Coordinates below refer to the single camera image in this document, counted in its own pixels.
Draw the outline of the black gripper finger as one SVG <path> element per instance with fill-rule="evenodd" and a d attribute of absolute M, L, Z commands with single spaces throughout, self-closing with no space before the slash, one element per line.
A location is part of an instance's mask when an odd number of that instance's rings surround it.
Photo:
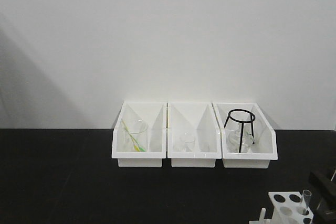
<path fill-rule="evenodd" d="M 321 195 L 324 206 L 313 210 L 312 221 L 335 221 L 335 183 L 319 171 L 311 171 L 309 183 Z"/>

